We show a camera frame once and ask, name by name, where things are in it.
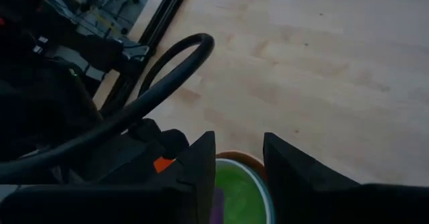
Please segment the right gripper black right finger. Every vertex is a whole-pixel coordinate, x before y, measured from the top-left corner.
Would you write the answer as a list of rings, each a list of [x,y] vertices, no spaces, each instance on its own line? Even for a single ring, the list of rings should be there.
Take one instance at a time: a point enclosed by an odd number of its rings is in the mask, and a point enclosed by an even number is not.
[[[271,132],[263,161],[278,224],[325,223],[329,210],[319,194],[359,185]]]

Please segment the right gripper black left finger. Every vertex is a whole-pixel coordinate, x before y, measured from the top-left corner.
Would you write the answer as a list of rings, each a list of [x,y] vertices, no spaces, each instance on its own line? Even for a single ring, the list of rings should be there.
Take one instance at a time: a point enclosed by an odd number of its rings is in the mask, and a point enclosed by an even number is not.
[[[215,154],[215,133],[207,131],[173,160],[156,158],[145,182],[143,224],[209,224]]]

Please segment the green bowl with white rim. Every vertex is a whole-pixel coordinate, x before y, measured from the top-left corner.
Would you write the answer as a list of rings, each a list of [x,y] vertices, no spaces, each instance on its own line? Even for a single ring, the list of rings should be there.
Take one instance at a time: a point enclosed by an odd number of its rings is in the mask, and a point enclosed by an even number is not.
[[[223,194],[223,224],[275,224],[267,185],[250,167],[217,158],[215,188]]]

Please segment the purple bowl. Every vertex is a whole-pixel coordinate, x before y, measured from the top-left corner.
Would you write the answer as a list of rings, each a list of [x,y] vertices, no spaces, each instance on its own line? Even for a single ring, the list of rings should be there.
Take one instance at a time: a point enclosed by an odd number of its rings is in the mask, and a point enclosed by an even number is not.
[[[214,188],[210,224],[224,224],[224,192],[221,188]]]

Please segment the orange bowl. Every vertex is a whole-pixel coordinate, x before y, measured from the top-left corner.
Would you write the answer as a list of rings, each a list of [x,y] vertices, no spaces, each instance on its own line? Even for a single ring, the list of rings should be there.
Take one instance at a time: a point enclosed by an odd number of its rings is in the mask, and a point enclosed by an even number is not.
[[[252,169],[263,181],[267,184],[267,174],[265,171],[264,163],[255,156],[240,152],[238,150],[228,150],[216,154],[217,158],[225,158],[228,160],[234,160],[241,164],[248,166]]]

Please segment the black frame clamp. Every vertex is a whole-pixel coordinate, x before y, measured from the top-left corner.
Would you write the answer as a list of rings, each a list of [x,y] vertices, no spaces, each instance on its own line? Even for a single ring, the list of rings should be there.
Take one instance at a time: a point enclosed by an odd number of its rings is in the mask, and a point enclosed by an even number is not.
[[[116,41],[123,49],[120,59],[114,65],[116,71],[132,73],[145,68],[144,60],[150,50],[149,46],[132,42],[127,38],[119,38]]]

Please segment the black table frame rail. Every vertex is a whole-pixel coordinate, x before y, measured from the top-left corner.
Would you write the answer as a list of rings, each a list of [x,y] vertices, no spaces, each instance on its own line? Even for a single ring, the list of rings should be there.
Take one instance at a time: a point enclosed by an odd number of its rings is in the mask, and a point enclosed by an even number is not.
[[[100,109],[103,116],[110,116],[125,106],[183,1],[148,0],[145,4],[127,34],[133,43],[130,50],[137,55],[132,56],[130,62],[120,63],[119,76]]]

